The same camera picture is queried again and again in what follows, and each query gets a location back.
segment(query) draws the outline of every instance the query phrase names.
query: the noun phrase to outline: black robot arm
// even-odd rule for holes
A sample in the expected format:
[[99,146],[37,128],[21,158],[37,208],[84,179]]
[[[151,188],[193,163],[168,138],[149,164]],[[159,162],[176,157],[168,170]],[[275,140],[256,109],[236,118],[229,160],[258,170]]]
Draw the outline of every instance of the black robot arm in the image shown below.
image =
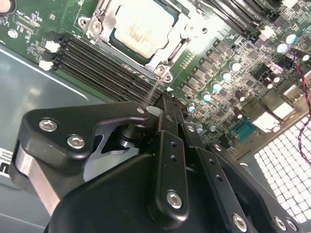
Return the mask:
[[[204,145],[164,93],[135,102],[34,110],[22,120],[10,176],[41,199],[46,233],[302,232],[218,142]],[[139,154],[85,182],[88,160]]]

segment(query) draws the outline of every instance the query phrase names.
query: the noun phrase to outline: black ram slot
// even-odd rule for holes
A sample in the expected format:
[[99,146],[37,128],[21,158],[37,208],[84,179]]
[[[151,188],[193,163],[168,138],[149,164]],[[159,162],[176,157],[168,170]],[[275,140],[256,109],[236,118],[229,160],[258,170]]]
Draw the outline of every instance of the black ram slot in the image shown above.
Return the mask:
[[254,21],[252,19],[250,19],[248,17],[247,14],[245,14],[239,7],[237,7],[236,5],[232,4],[231,2],[229,1],[225,1],[224,2],[226,4],[226,6],[231,10],[233,11],[238,17],[241,18],[241,20],[244,21],[244,23],[246,25],[248,25],[249,27],[253,28],[254,29],[254,26],[258,26],[260,24],[254,24]]
[[236,0],[229,0],[229,1],[231,2],[231,4],[239,8],[249,18],[249,20],[253,22],[254,25],[257,26],[260,25],[260,22],[257,19],[255,19],[254,16],[250,12],[248,12],[248,10],[241,3],[239,3]]
[[218,10],[222,14],[224,14],[226,17],[224,17],[223,15],[219,14],[217,11],[214,11],[215,14],[217,14],[217,16],[219,18],[221,18],[225,23],[227,23],[231,28],[233,28],[240,35],[246,37],[247,33],[245,32],[245,30],[238,23],[236,23],[235,20],[232,20],[230,17],[228,17],[227,16],[228,14],[220,6],[217,6],[216,4],[214,4],[213,2],[211,2],[209,0],[203,0],[203,2],[205,2],[209,6],[212,6],[213,8],[215,8],[216,10]]
[[81,65],[88,66],[88,68],[90,68],[90,69],[96,71],[97,73],[103,75],[106,79],[109,79],[110,82],[113,82],[117,85],[120,84],[121,86],[125,86],[125,89],[133,90],[134,93],[139,93],[139,95],[141,96],[142,99],[144,98],[144,95],[141,95],[142,91],[144,91],[144,92],[146,92],[146,94],[148,94],[148,92],[146,90],[142,90],[140,87],[133,85],[131,80],[123,77],[121,74],[115,73],[115,72],[111,71],[110,69],[105,69],[102,66],[101,62],[99,62],[99,61],[85,59],[82,54],[73,53],[73,50],[68,50],[66,52],[66,55],[71,56],[72,59],[75,59],[77,62],[80,62]]
[[114,101],[125,101],[125,99],[116,95],[111,90],[107,89],[106,87],[101,86],[98,82],[90,79],[89,77],[84,76],[83,74],[81,74],[77,70],[74,70],[73,68],[71,68],[70,66],[68,66],[66,64],[62,64],[60,67],[60,70],[69,74],[70,76],[74,77],[75,79],[81,81],[82,83],[92,87],[94,90],[96,90],[100,93],[104,93],[105,95],[109,96],[109,98],[111,98]]
[[79,72],[81,72],[83,74],[88,74],[89,77],[92,77],[98,83],[101,83],[103,86],[106,86],[108,89],[113,90],[114,92],[116,92],[120,95],[123,95],[124,97],[127,97],[127,99],[130,99],[132,101],[137,101],[137,102],[146,101],[145,96],[137,95],[137,93],[134,93],[134,92],[128,90],[126,86],[117,85],[115,82],[107,81],[105,79],[104,75],[102,75],[99,72],[92,70],[91,68],[89,68],[87,66],[83,66],[81,63],[77,64],[75,61],[73,61],[73,60],[70,61],[66,58],[64,58],[63,63],[70,65],[71,67],[73,67],[74,69],[78,70]]
[[94,59],[97,61],[100,61],[102,66],[106,66],[107,68],[111,70],[115,70],[116,72],[118,71],[121,73],[124,77],[127,77],[128,79],[131,79],[133,83],[139,84],[139,86],[142,86],[142,90],[152,90],[152,85],[149,83],[145,82],[141,78],[137,77],[136,75],[130,73],[128,70],[125,68],[121,67],[120,65],[116,64],[115,62],[109,60],[109,59],[104,59],[104,55],[101,53],[97,52],[94,50],[92,47],[89,45],[73,38],[72,41],[69,42],[69,46],[71,46],[73,49],[75,49],[77,52],[82,52],[85,55],[89,56],[90,59]]
[[248,5],[249,8],[251,8],[258,15],[260,16],[262,16],[262,14],[265,15],[266,13],[265,10],[260,6],[258,6],[257,4],[255,4],[252,0],[244,0],[244,2]]

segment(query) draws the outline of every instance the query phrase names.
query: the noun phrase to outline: cable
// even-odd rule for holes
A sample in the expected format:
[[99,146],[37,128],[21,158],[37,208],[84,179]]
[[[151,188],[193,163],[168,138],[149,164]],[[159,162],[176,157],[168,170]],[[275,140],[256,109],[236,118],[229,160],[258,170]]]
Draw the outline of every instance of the cable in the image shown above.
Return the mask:
[[311,104],[310,104],[310,96],[309,96],[309,92],[308,92],[308,87],[307,87],[307,83],[306,83],[306,77],[305,75],[303,75],[302,71],[300,70],[299,66],[297,64],[295,64],[296,66],[296,71],[298,72],[298,74],[300,74],[301,76],[301,80],[302,80],[302,87],[303,87],[303,91],[305,92],[305,98],[306,98],[306,102],[307,102],[307,106],[308,106],[308,112],[309,112],[309,117],[306,123],[304,123],[304,125],[302,126],[302,128],[299,131],[299,135],[298,135],[298,146],[299,146],[299,152],[301,154],[301,157],[304,158],[304,160],[311,166],[311,161],[307,158],[307,156],[304,154],[304,152],[302,151],[302,134],[304,132],[304,130],[307,128],[307,126],[309,125],[309,123],[311,122]]

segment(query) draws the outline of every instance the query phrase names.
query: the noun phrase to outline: ram slot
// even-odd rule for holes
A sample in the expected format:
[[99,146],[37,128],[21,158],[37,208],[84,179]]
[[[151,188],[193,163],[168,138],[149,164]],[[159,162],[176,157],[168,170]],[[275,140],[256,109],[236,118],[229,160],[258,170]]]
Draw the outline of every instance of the ram slot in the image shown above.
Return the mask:
[[249,27],[251,27],[252,29],[256,29],[254,28],[254,26],[259,26],[259,23],[254,22],[254,20],[252,20],[251,18],[248,17],[248,14],[245,14],[245,12],[243,10],[241,10],[239,7],[237,7],[236,5],[232,4],[232,2],[226,0],[224,2],[224,4],[226,4],[226,6],[232,11],[234,12],[238,17],[241,18],[241,20],[244,21],[244,23],[246,25],[248,25]]

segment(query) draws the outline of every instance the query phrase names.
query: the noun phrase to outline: green circuit board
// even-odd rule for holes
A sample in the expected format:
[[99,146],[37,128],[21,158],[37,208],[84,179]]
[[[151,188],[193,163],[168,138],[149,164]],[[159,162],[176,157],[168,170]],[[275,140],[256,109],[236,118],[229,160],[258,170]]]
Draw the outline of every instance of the green circuit board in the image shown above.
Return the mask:
[[[18,1],[17,10],[14,14],[0,17],[0,43],[36,63],[39,63],[42,58],[50,31],[68,32],[90,44],[89,39],[78,26],[77,19],[81,16],[91,17],[97,2],[97,0]],[[261,2],[265,7],[272,8],[266,1]],[[186,105],[190,102],[195,103],[197,109],[191,116],[190,121],[193,124],[200,123],[204,126],[203,139],[209,141],[218,138],[239,124],[241,120],[236,119],[233,113],[234,106],[243,108],[253,98],[260,99],[269,91],[252,75],[263,63],[276,63],[282,58],[283,54],[277,53],[273,44],[281,41],[285,33],[290,32],[297,35],[298,40],[293,46],[299,46],[304,51],[311,51],[311,2],[299,0],[297,3],[300,6],[299,10],[286,7],[275,8],[291,24],[286,30],[259,18],[274,30],[274,34],[270,38],[272,45],[270,47],[262,46],[260,49],[232,30],[200,1],[193,1],[193,4],[200,7],[207,24],[211,25],[211,28],[208,28],[208,33],[193,39],[188,44],[186,50],[171,68],[173,81],[171,83],[161,83],[158,88],[163,91],[168,87],[171,88],[172,94],[179,97]],[[8,35],[9,30],[14,30],[18,36],[16,38],[10,37]],[[213,63],[216,71],[213,73],[207,71],[210,78],[203,82],[203,86],[197,89],[194,88],[194,94],[191,96],[185,94],[181,90],[182,85],[200,67],[202,59],[208,59],[207,52],[211,49],[215,50],[216,41],[222,41],[232,50],[232,53],[229,56],[221,54],[224,62]],[[121,66],[127,66],[122,60],[102,48],[95,45],[91,46]],[[229,63],[233,60],[240,62],[242,69],[239,72],[232,72],[230,82],[224,82],[220,73],[224,70],[230,70]],[[56,71],[56,73],[101,99],[111,101],[103,93],[88,87],[70,75],[62,71]],[[156,83],[153,79],[148,79],[143,75],[141,77],[152,85]],[[278,86],[287,78],[288,75],[283,74],[281,81],[272,90],[277,92]],[[218,81],[222,85],[220,92],[213,91],[211,83],[214,81]],[[250,94],[243,103],[234,99],[234,93],[237,90],[247,91]],[[205,91],[212,94],[212,100],[209,103],[202,101],[201,94]],[[214,126],[216,130],[209,130],[211,126]]]

